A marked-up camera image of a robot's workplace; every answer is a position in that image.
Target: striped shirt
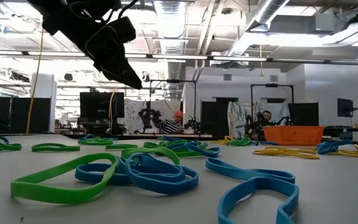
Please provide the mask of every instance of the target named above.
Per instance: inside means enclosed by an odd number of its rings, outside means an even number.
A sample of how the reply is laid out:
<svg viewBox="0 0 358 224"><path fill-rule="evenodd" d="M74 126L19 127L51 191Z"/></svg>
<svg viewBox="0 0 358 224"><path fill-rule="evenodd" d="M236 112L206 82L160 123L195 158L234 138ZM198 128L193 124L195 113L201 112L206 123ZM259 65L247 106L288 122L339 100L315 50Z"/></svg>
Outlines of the striped shirt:
<svg viewBox="0 0 358 224"><path fill-rule="evenodd" d="M156 128L160 129L160 132L163 134L178 134L183 131L183 126L181 124L175 124L170 119L158 120L154 122Z"/></svg>

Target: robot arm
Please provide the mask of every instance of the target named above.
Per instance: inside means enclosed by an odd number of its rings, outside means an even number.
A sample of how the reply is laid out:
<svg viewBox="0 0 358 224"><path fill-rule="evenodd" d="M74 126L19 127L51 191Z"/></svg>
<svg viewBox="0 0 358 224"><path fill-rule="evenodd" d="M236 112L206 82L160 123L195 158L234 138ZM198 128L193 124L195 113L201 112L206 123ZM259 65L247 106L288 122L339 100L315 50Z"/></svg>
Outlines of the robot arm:
<svg viewBox="0 0 358 224"><path fill-rule="evenodd" d="M141 80L125 58L124 43L136 38L134 26L128 17L112 22L102 18L110 9L112 12L120 9L120 0L27 1L43 15L42 26L49 34L62 32L94 61L93 66L108 80L142 88Z"/></svg>

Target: orange plastic crate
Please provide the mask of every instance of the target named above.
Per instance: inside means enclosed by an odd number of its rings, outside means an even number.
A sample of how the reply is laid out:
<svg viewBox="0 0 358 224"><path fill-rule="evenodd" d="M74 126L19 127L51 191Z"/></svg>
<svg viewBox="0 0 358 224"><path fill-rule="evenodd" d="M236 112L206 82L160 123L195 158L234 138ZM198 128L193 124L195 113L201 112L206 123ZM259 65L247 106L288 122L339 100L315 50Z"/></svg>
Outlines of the orange plastic crate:
<svg viewBox="0 0 358 224"><path fill-rule="evenodd" d="M264 127L266 141L283 146L315 146L321 142L322 126L267 126Z"/></svg>

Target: ceiling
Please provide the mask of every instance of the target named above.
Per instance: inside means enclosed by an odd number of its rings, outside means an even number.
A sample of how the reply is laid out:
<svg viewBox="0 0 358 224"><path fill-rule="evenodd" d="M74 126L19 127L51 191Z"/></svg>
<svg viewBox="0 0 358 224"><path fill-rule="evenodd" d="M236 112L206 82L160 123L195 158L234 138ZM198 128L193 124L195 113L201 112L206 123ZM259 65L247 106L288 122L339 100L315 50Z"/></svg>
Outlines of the ceiling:
<svg viewBox="0 0 358 224"><path fill-rule="evenodd" d="M212 52L223 52L232 46L232 44L245 32L245 14L253 11L257 7L256 0L226 0L221 1L223 5L222 13L212 13L209 25L206 24L208 18L207 8L211 2L209 0L197 0L188 3L186 13L186 31L185 54L195 54L197 48L206 47L206 54ZM290 1L278 15L291 16L312 16L317 10L320 12L344 12L358 8L357 1L339 1L339 0L294 0ZM117 18L118 13L115 12L112 20ZM128 10L124 14L128 16L137 33L135 40L125 44L127 53L142 54L159 54L161 52L158 37L158 18L155 12L146 10ZM0 50L18 50L18 51L39 51L41 46L41 23L42 16L30 4L24 0L3 0L0 1ZM203 29L213 32L213 38L207 45L207 35L204 38L204 45L199 46L199 39ZM62 33L58 32L54 36L46 33L44 35L43 51L51 52L78 52L78 48ZM319 57L331 58L349 58L358 57L358 47L279 47L274 45L250 46L246 53L250 56L263 57ZM27 58L0 57L0 84L28 84L17 80L9 79L10 71L20 73L31 79L32 74L37 69L38 56ZM163 79L167 66L166 62L139 62L130 61L132 68L136 71L140 78L149 75L151 79ZM53 73L57 76L58 86L98 86L106 89L102 91L112 91L112 87L117 87L118 91L125 91L122 84L109 82L94 67L91 60L75 60L64 58L45 58L41 61L44 71ZM183 66L194 66L193 61L187 61ZM260 67L259 62L250 62L250 68ZM287 64L268 63L263 65L264 68L280 68L285 71ZM73 81L68 82L64 79L64 74L71 73ZM149 83L143 83L144 87L149 87ZM9 87L0 88L0 92L6 92L11 95L28 95L29 87ZM87 91L81 88L59 88L58 95L61 101L58 105L76 106L77 103L69 101L69 99L77 99L79 92ZM148 90L131 90L127 92L129 97L142 98L149 94ZM157 90L156 98L163 98L165 95L163 90Z"/></svg>

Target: orange beanie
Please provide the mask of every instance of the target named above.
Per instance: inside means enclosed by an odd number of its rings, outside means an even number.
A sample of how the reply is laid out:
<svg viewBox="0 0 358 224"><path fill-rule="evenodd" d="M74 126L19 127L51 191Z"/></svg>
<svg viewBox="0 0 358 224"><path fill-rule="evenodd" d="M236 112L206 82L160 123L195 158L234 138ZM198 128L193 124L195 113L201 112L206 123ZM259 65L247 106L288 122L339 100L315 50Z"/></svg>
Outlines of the orange beanie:
<svg viewBox="0 0 358 224"><path fill-rule="evenodd" d="M176 111L173 116L177 116L179 118L182 118L183 117L183 112L182 111Z"/></svg>

